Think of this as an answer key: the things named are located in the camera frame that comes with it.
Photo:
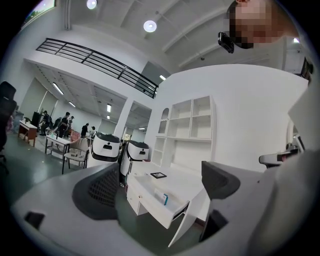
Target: chair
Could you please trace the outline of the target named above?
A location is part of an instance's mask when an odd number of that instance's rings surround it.
[[[83,155],[75,155],[73,153],[70,153],[70,149],[75,149],[75,150],[80,150],[85,152],[85,156]],[[72,142],[68,145],[68,153],[64,154],[64,157],[68,159],[68,166],[70,169],[70,159],[83,163],[83,169],[87,167],[87,161],[88,161],[88,154],[89,154],[89,147],[88,147],[88,142],[87,139],[85,138],[80,138],[76,140],[75,142]],[[64,174],[64,167],[65,167],[65,161],[62,163],[62,174]]]

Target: desk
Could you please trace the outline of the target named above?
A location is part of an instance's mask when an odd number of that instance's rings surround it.
[[[37,127],[32,125],[29,122],[24,122],[20,120],[20,125],[19,125],[19,131],[18,131],[18,138],[20,137],[20,134],[24,134],[23,140],[28,137],[27,142],[29,144],[30,140],[33,140],[33,147],[35,147],[36,143],[36,136],[37,136]]]
[[[150,175],[158,172],[167,177],[156,179]],[[137,215],[149,212],[168,229],[171,223],[184,213],[184,218],[168,247],[193,225],[206,199],[201,177],[173,168],[159,167],[152,162],[134,161],[127,184],[127,200]],[[154,197],[155,189],[168,195],[167,205],[161,204]]]
[[[63,150],[58,150],[54,148],[54,143],[58,144],[58,145],[62,145],[63,146]],[[52,151],[62,155],[62,162],[63,165],[65,164],[65,153],[67,153],[67,148],[68,145],[71,143],[71,141],[60,138],[55,135],[54,137],[51,137],[51,135],[47,135],[45,138],[45,149],[44,149],[44,153],[47,154],[47,150],[50,150],[50,155],[52,155]]]

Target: floor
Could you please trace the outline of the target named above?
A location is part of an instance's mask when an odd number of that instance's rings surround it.
[[[35,148],[28,145],[16,134],[7,137],[5,145],[6,166],[9,175],[0,170],[2,187],[8,203],[12,205],[21,195],[34,185],[54,176],[61,175],[62,160],[59,155],[45,155],[45,137],[36,138]],[[81,167],[71,164],[64,166],[64,173],[75,172]],[[116,196],[116,209],[121,227],[138,243],[159,256],[170,256],[182,252],[199,242],[203,227],[193,226],[170,248],[168,244],[174,237],[183,216],[176,219],[169,229],[163,227],[149,213],[137,216],[127,201],[126,193],[120,188]]]

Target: fluorescent light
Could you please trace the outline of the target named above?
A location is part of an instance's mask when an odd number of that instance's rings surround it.
[[[86,2],[86,7],[88,7],[90,10],[97,7],[97,0],[88,0]]]
[[[64,95],[64,93],[60,90],[60,88],[58,87],[58,85],[57,85],[55,82],[53,82],[52,84],[53,84],[54,88],[56,88],[56,90],[57,90],[61,95]]]
[[[152,20],[148,20],[143,24],[143,28],[149,33],[155,32],[157,29],[157,23]]]
[[[71,101],[69,101],[69,104],[74,108],[76,107]]]

